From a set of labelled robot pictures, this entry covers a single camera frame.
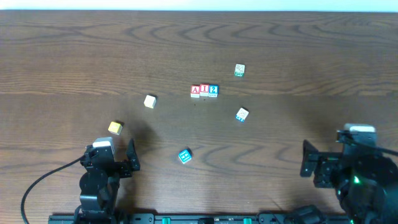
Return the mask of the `red letter A block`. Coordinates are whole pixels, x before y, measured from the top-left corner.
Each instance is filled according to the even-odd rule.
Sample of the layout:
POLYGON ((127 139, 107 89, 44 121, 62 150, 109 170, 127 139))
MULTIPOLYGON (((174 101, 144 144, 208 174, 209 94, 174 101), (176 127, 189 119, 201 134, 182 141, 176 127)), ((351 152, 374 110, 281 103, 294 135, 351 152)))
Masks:
POLYGON ((200 85, 192 85, 190 87, 190 97, 199 98, 200 97, 200 85))

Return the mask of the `red letter I block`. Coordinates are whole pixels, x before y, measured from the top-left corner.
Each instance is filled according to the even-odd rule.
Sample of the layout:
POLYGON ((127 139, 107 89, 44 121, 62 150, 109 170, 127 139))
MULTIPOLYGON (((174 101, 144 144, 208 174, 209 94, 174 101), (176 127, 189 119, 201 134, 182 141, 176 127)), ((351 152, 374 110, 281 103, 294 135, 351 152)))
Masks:
POLYGON ((209 84, 200 84, 200 96, 208 96, 209 95, 209 84))

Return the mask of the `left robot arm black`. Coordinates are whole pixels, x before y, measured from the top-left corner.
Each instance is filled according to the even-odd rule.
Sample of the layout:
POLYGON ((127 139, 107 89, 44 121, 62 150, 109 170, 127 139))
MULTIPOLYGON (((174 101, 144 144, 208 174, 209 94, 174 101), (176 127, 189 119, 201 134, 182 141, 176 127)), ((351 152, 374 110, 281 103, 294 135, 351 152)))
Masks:
POLYGON ((111 137, 98 138, 86 147, 80 164, 86 172, 80 179, 81 205, 74 214, 74 223, 129 223, 130 218, 116 209, 120 180, 132 177, 140 170, 134 141, 127 145, 127 159, 114 160, 114 144, 111 137))

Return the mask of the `blue number 2 block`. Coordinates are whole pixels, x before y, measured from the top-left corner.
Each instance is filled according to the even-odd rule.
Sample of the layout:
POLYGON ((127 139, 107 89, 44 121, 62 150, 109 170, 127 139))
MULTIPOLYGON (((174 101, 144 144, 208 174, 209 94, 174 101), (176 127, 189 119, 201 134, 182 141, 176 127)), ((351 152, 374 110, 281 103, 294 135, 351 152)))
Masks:
POLYGON ((209 85, 209 91, 208 91, 208 96, 212 98, 217 98, 218 97, 218 92, 219 92, 219 86, 218 85, 209 85))

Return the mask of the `white picture block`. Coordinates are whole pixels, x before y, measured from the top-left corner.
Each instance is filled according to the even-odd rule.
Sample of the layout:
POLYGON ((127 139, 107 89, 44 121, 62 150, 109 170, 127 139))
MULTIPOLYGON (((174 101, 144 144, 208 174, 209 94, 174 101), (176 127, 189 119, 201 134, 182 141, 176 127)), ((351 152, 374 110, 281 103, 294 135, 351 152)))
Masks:
POLYGON ((245 67, 245 65, 237 63, 234 69, 234 76, 243 77, 245 73, 245 67))

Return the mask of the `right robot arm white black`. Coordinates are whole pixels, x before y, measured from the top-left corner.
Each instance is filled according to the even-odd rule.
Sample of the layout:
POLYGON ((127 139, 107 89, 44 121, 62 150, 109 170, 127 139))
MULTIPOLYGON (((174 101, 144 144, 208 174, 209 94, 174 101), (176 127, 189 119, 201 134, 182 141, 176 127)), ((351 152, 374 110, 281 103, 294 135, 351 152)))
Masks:
POLYGON ((339 130, 342 152, 320 152, 303 142, 302 177, 334 189, 351 223, 397 223, 397 153, 378 147, 375 132, 339 130))

